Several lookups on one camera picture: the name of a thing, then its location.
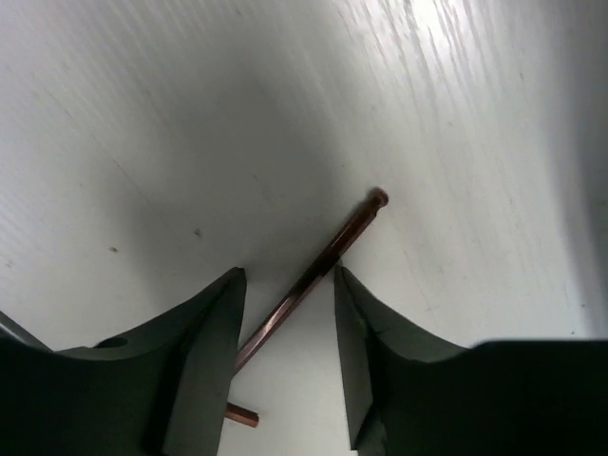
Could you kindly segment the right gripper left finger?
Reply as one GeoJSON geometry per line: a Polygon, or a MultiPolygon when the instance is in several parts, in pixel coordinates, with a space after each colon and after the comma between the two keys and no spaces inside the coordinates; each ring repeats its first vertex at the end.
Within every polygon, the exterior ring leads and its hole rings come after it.
{"type": "Polygon", "coordinates": [[[247,280],[98,343],[55,351],[1,319],[5,455],[214,455],[236,366],[247,280]]]}

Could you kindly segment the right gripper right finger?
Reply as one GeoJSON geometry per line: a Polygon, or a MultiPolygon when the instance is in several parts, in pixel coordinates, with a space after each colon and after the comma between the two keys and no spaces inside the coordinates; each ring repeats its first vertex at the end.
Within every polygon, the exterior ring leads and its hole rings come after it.
{"type": "Polygon", "coordinates": [[[603,455],[607,344],[424,330],[347,268],[334,312],[351,449],[360,455],[603,455]]]}

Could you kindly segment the brown hex key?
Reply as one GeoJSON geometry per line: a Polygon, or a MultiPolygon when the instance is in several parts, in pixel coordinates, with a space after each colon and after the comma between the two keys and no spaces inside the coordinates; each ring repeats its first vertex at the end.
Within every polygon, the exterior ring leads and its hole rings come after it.
{"type": "Polygon", "coordinates": [[[304,301],[322,278],[338,263],[341,257],[360,238],[377,217],[378,212],[389,203],[385,190],[372,188],[356,206],[342,227],[323,248],[300,278],[262,320],[252,335],[237,352],[234,375],[257,354],[291,313],[304,301]]]}

